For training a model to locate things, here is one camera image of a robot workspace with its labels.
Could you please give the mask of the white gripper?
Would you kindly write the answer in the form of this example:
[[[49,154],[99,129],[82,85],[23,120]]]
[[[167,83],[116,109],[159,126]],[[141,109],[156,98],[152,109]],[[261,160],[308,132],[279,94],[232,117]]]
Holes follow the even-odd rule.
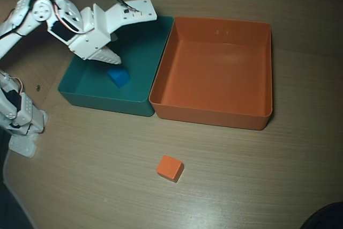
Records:
[[[106,46],[117,41],[118,37],[109,33],[104,10],[93,4],[93,9],[86,7],[81,11],[81,18],[84,34],[78,34],[69,44],[69,49],[83,60],[121,64],[121,58]]]

